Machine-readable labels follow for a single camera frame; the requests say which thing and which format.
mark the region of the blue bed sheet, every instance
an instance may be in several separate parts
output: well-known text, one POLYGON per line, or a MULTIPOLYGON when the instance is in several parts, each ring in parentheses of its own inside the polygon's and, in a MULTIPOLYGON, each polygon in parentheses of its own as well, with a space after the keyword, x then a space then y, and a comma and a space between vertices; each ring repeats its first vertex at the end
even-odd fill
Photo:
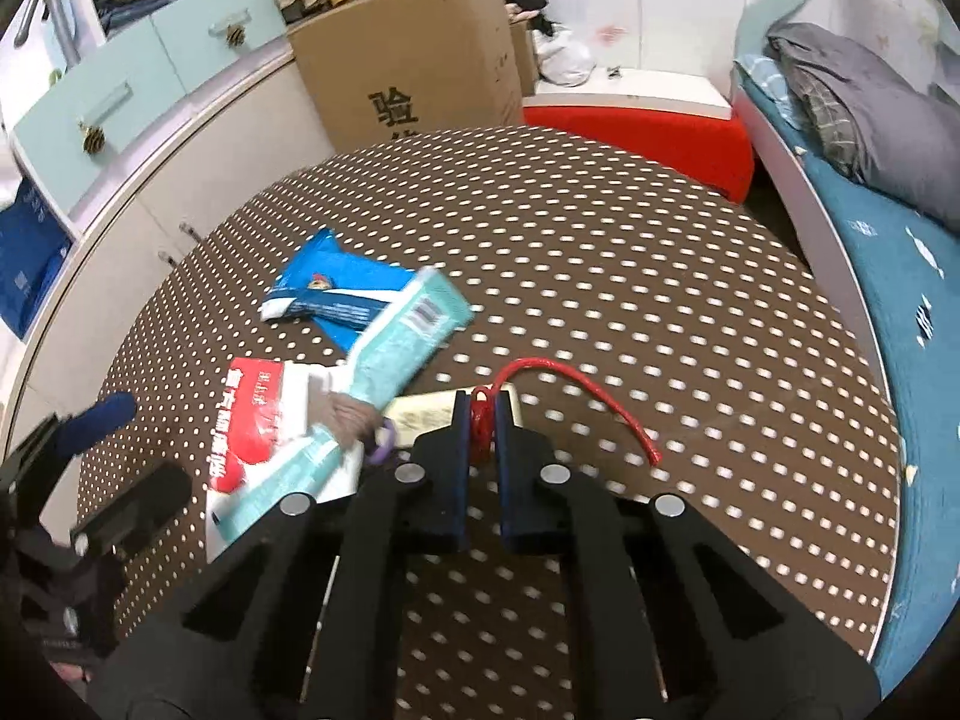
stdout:
POLYGON ((886 695, 923 656, 960 592, 960 241, 936 221, 854 184, 744 89, 800 158, 853 263, 915 466, 901 493, 893 594, 872 665, 886 695))

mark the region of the drawer handle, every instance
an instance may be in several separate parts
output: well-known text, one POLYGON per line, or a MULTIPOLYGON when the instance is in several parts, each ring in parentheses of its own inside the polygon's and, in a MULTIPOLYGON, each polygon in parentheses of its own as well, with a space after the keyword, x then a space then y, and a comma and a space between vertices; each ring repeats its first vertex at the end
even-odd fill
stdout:
POLYGON ((186 221, 181 222, 181 233, 184 233, 187 237, 192 238, 198 244, 203 242, 203 238, 200 237, 200 233, 186 221))
POLYGON ((232 49, 243 46, 247 40, 246 23, 250 22, 250 11, 247 8, 225 16, 219 22, 210 25, 208 32, 212 37, 223 36, 227 45, 232 49))
POLYGON ((101 124, 132 94, 133 89, 131 89, 130 84, 124 81, 110 90, 99 103, 80 117, 78 125, 80 126, 80 133, 83 135, 83 141, 80 143, 83 145, 84 152, 93 156, 104 150, 104 146, 107 146, 107 134, 104 133, 101 124))

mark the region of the brown tablecloth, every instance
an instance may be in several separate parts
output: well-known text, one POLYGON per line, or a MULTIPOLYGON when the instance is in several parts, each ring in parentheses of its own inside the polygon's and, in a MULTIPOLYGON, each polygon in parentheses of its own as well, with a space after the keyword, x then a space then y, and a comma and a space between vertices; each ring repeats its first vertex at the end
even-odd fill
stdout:
MULTIPOLYGON (((341 357, 314 324, 257 314, 323 225, 347 251, 439 266, 473 303, 473 324, 409 392, 488 381, 522 356, 579 367, 640 418, 664 463, 645 466, 626 428, 576 386, 520 375, 524 423, 559 460, 617 494, 678 491, 870 651, 896 543, 899 439, 838 314, 796 257, 713 191, 525 127, 425 135, 291 175, 157 290, 104 382, 104 393, 131 391, 139 415, 86 458, 80 515, 160 457, 195 474, 195 497, 128 565, 123 632, 205 561, 206 456, 229 360, 341 357)), ((558 566, 503 552, 495 489, 489 469, 472 478, 467 554, 411 562, 398 716, 570 712, 558 566)))

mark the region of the round table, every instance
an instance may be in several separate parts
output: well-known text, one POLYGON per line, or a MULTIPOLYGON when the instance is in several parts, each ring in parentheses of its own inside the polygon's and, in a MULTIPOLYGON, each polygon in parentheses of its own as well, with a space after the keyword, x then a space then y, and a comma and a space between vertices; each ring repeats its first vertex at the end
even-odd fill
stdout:
MULTIPOLYGON (((528 127, 422 135, 290 175, 157 290, 104 381, 139 413, 86 456, 80 515, 163 457, 194 475, 194 497, 128 564, 121 632, 205 563, 206 457, 230 359, 341 359, 312 322, 257 314, 325 225, 345 250, 442 268, 473 304, 410 394, 486 382, 516 357, 579 367, 647 426, 664 462, 646 466, 577 386, 522 374, 524 424, 559 461, 619 495, 678 491, 872 651, 896 554, 899 438, 853 336, 802 263, 714 191, 528 127)), ((470 496, 469 552, 410 562, 398 716, 570 716, 558 563, 504 553, 490 467, 474 469, 470 496)))

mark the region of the barcode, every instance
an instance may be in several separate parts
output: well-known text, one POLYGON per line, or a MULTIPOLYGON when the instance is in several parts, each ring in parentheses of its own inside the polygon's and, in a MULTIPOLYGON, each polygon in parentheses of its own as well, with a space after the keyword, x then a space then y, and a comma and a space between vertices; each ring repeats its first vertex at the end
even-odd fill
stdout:
POLYGON ((442 321, 443 312, 430 298, 418 300, 406 317, 407 324, 421 336, 432 336, 442 321))

